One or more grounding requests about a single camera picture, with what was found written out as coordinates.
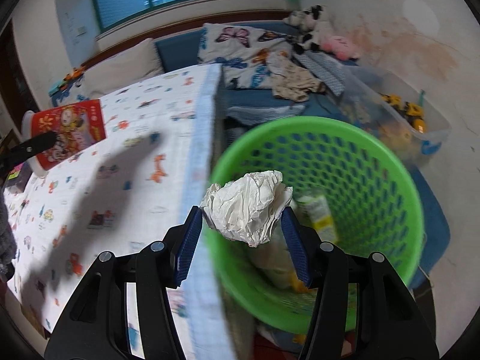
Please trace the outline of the red instant noodle cup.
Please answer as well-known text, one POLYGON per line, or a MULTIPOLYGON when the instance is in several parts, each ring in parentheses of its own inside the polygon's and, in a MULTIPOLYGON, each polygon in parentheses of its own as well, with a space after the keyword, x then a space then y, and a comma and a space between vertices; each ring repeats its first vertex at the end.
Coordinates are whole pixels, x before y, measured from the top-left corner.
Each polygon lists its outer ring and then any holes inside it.
POLYGON ((49 132, 56 134, 53 146, 28 160, 32 172, 39 177, 106 138, 101 102, 93 99, 24 114, 22 138, 29 140, 49 132))

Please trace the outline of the white paper ball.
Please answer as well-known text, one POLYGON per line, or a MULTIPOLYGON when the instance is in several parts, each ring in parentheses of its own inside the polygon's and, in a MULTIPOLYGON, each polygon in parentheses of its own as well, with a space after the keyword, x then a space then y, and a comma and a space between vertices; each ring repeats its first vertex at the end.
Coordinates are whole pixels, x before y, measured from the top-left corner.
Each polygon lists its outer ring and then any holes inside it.
POLYGON ((293 189, 279 171, 251 172, 221 186, 212 184, 200 203, 208 227, 252 248, 271 241, 293 189))

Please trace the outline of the colourful box on table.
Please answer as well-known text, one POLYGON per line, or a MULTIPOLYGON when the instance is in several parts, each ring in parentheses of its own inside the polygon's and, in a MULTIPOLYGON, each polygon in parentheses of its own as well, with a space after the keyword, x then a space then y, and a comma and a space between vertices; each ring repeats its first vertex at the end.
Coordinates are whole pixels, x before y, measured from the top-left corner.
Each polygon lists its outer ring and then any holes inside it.
POLYGON ((16 166, 7 176, 5 188, 11 194, 21 194, 24 192, 30 177, 32 169, 28 162, 16 166))

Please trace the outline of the orange plush toy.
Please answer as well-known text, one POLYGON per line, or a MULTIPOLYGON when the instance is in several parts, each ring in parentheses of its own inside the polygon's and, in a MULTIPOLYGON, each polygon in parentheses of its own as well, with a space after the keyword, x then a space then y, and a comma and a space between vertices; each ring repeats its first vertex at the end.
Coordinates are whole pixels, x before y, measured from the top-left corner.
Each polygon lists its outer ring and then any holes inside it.
POLYGON ((66 76, 63 79, 63 82, 68 83, 70 81, 77 80, 83 77, 84 72, 85 72, 85 68, 83 66, 74 67, 70 73, 66 74, 66 76))

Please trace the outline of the blue floor mat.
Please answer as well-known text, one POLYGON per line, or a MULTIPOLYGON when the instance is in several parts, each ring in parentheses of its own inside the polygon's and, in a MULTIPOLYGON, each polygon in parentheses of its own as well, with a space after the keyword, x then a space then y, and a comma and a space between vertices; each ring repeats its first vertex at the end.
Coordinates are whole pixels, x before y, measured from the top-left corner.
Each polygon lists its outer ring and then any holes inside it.
POLYGON ((410 170, 410 175, 421 198, 425 222, 424 248, 419 267, 409 285, 410 289, 417 289, 427 281, 431 270, 444 255, 450 243, 451 233, 442 207, 425 177, 416 167, 410 170))

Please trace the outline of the green plastic mesh basket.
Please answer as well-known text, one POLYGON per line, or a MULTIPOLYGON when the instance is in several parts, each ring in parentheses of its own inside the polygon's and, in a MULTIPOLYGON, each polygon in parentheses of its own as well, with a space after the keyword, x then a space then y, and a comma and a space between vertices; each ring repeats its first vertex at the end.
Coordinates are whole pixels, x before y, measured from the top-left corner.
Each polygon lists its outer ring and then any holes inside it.
MULTIPOLYGON (((412 282, 423 250, 422 202, 408 170, 377 138, 335 119, 274 120, 237 139, 216 163, 211 181, 223 185, 273 170, 296 192, 325 194, 344 252, 380 252, 405 284, 412 282)), ((243 309, 274 328, 307 332, 314 293, 278 289, 251 263, 242 242, 213 230, 205 240, 224 289, 243 309)))

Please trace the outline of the printed white table blanket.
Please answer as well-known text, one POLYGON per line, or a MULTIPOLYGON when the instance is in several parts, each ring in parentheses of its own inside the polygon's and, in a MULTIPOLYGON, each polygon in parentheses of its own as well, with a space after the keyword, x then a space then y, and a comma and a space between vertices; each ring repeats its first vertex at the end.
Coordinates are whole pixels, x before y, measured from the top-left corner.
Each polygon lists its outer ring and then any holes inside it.
MULTIPOLYGON (((44 177, 32 173, 23 193, 2 194, 1 217, 17 244, 10 290, 50 336, 97 256, 135 254, 199 207, 209 183, 221 79, 220 65, 193 65, 101 97, 103 141, 44 177)), ((210 286, 214 275, 200 240, 189 273, 200 296, 216 306, 218 291, 210 286)), ((130 344, 131 330, 141 341, 134 283, 126 292, 130 344)), ((211 321, 195 303, 181 312, 180 323, 174 321, 183 359, 194 355, 189 329, 196 323, 213 334, 215 356, 228 358, 224 323, 211 321)))

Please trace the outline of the beige cushion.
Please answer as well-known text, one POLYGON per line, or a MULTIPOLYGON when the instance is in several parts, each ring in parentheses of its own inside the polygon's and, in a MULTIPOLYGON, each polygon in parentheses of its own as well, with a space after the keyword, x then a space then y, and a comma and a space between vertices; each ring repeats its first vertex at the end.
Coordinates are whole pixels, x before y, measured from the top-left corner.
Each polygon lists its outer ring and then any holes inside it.
POLYGON ((103 60, 84 73, 89 98, 101 98, 118 89, 164 73, 152 38, 103 60))

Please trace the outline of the blue sofa cushion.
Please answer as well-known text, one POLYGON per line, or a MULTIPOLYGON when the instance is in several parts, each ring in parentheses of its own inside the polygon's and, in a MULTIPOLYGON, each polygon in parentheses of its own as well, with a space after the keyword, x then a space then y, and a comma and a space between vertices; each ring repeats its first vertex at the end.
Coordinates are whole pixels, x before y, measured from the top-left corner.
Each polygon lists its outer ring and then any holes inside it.
POLYGON ((197 29, 154 41, 165 72, 172 72, 198 63, 201 33, 202 30, 197 29))

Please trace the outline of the clear plastic toy bin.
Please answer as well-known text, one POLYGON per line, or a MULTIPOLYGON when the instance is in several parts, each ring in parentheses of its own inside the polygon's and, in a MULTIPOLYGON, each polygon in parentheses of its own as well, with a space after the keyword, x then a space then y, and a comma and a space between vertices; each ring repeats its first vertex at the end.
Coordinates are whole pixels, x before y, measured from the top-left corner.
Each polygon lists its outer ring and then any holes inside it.
POLYGON ((415 90, 393 72, 384 69, 345 66, 343 70, 346 87, 338 105, 349 122, 374 135, 405 166, 425 166, 451 133, 451 125, 427 101, 425 92, 415 90), (421 92, 424 92, 426 133, 416 131, 381 97, 381 94, 396 94, 404 102, 417 103, 421 92))

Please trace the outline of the yellow toy truck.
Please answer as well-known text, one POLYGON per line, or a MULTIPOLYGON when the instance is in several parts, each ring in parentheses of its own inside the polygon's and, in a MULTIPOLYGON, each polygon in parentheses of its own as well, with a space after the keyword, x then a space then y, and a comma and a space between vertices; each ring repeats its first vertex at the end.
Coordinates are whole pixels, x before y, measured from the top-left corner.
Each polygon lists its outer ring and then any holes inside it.
POLYGON ((381 94, 384 102, 394 108, 410 125, 419 133, 427 132, 424 113, 424 92, 421 92, 417 103, 404 102, 402 97, 396 94, 381 94))

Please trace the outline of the butterfly print pillow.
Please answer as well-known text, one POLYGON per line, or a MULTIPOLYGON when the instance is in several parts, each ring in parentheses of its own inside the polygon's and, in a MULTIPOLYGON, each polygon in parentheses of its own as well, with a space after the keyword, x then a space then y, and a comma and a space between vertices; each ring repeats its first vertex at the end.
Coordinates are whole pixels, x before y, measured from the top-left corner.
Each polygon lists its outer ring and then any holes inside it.
POLYGON ((228 89, 270 89, 270 54, 290 55, 293 37, 263 28, 204 24, 199 40, 199 63, 222 66, 228 89))

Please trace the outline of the beige crumpled clothing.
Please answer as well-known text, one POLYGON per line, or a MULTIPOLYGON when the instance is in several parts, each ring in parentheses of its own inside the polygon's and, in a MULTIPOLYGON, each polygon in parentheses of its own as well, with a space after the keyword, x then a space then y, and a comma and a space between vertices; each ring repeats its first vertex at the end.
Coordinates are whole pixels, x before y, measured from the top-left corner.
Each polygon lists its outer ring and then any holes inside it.
POLYGON ((272 95, 292 102, 306 102, 309 94, 323 94, 326 85, 308 69, 293 63, 287 52, 270 54, 266 59, 270 71, 272 95))

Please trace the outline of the grey patterned cloth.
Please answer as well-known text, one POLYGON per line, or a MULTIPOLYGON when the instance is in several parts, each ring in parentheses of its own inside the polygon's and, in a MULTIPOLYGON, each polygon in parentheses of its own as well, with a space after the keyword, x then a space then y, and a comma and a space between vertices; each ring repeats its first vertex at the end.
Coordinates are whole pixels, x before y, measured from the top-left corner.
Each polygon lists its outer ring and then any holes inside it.
POLYGON ((293 54, 294 58, 321 80, 336 96, 343 94, 346 87, 346 75, 343 65, 335 58, 324 53, 304 51, 302 54, 293 54))

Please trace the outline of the pink plush toy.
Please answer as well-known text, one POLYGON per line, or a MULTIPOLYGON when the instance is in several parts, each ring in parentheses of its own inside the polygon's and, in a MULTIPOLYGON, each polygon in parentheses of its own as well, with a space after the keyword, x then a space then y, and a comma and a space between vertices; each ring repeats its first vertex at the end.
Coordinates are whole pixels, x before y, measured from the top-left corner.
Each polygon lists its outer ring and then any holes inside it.
POLYGON ((361 56, 356 45, 341 36, 325 37, 321 41, 320 47, 324 52, 334 55, 341 61, 359 59, 361 56))

